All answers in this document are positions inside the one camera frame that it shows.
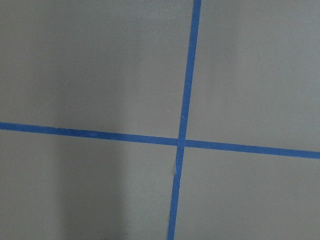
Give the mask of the crossing blue tape strip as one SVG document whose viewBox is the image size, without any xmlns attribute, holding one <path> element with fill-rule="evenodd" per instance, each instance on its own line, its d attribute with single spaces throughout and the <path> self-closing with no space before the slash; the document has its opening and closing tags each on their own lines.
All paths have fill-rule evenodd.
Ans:
<svg viewBox="0 0 320 240">
<path fill-rule="evenodd" d="M 166 146 L 178 145 L 178 139 L 170 138 L 170 137 L 124 134 L 124 133 L 113 133 L 113 132 L 71 129 L 71 128 L 59 128 L 59 127 L 51 127 L 51 126 L 29 125 L 29 124 L 19 124 L 19 123 L 9 123 L 9 122 L 1 122 L 0 129 L 6 130 L 6 131 L 59 135 L 59 136 L 69 136 L 69 137 L 78 137 L 78 138 L 102 139 L 102 140 L 112 140 L 112 141 L 121 141 L 121 142 L 135 142 L 135 143 L 156 144 L 156 145 L 166 145 Z M 316 159 L 316 160 L 320 158 L 320 153 L 318 151 L 309 151 L 309 150 L 285 149 L 285 148 L 254 146 L 254 145 L 241 145 L 241 144 L 210 142 L 210 141 L 200 141 L 200 140 L 191 140 L 191 139 L 186 139 L 184 143 L 185 143 L 185 146 L 188 148 L 307 158 L 307 159 Z"/>
</svg>

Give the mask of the long blue tape strip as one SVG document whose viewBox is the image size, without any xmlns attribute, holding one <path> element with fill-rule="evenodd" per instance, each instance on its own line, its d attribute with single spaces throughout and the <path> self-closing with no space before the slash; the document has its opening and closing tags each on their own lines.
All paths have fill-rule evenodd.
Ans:
<svg viewBox="0 0 320 240">
<path fill-rule="evenodd" d="M 175 238 L 178 204 L 180 195 L 180 185 L 183 171 L 184 153 L 186 147 L 187 128 L 189 120 L 192 84 L 194 76 L 194 67 L 196 60 L 199 22 L 201 15 L 200 0 L 194 0 L 192 6 L 192 18 L 190 23 L 190 34 L 188 42 L 188 53 L 185 69 L 185 78 L 183 86 L 183 96 L 181 103 L 181 113 L 179 121 L 178 138 L 176 145 L 176 156 L 175 156 L 175 168 L 172 182 L 171 201 L 169 210 L 169 220 L 167 229 L 167 239 L 173 240 Z"/>
</svg>

